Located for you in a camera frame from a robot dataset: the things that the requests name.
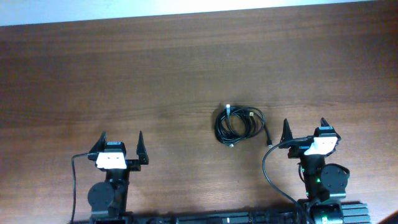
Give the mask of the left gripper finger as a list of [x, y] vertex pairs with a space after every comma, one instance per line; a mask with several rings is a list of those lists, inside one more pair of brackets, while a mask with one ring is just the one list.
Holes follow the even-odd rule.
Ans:
[[139, 132], [136, 154], [138, 155], [140, 164], [142, 165], [149, 164], [149, 157], [147, 155], [146, 147], [144, 145], [144, 137], [142, 131]]
[[104, 150], [106, 144], [106, 132], [103, 131], [101, 133], [101, 136], [97, 140], [97, 142], [94, 144], [94, 146], [89, 150], [89, 154], [94, 154], [94, 153], [99, 153]]

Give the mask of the black cable gold plug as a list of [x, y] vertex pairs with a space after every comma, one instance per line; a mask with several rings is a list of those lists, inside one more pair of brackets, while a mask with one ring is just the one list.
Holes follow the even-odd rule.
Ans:
[[[242, 122], [242, 131], [233, 128], [233, 118], [238, 118]], [[214, 123], [216, 139], [228, 147], [234, 147], [240, 141], [256, 137], [262, 130], [268, 134], [266, 117], [260, 109], [252, 106], [226, 105]]]

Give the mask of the black cable small plug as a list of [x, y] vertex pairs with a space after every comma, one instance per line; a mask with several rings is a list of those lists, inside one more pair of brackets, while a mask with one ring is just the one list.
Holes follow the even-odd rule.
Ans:
[[266, 124], [264, 124], [264, 131], [266, 133], [266, 144], [267, 144], [267, 147], [269, 149], [271, 149], [273, 147], [273, 143], [272, 143], [272, 139], [271, 139], [271, 134], [270, 134]]

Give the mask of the black cable silver plug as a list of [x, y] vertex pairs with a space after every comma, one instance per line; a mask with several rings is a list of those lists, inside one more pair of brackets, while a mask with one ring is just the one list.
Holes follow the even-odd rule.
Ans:
[[[244, 132], [242, 134], [233, 129], [232, 116], [238, 117], [243, 122]], [[251, 122], [247, 109], [242, 106], [225, 105], [224, 110], [215, 119], [214, 131], [217, 140], [228, 147], [234, 147], [236, 143], [247, 139], [251, 133]]]

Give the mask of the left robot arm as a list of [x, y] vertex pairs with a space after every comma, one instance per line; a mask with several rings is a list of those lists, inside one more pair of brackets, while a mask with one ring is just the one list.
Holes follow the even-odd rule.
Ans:
[[105, 180], [93, 185], [88, 192], [90, 223], [134, 222], [133, 213], [126, 210], [129, 174], [139, 172], [142, 166], [149, 163], [142, 133], [139, 133], [136, 154], [136, 159], [127, 159], [125, 144], [107, 141], [105, 132], [90, 149], [88, 159], [106, 174]]

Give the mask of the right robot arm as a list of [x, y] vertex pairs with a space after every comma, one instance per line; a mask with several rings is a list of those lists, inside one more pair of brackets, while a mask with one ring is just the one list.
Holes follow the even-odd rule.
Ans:
[[289, 122], [285, 119], [280, 139], [281, 149], [288, 149], [289, 159], [299, 159], [301, 178], [307, 199], [301, 201], [306, 221], [314, 223], [343, 223], [341, 200], [346, 197], [349, 170], [339, 164], [327, 164], [341, 140], [340, 135], [325, 118], [310, 136], [293, 138]]

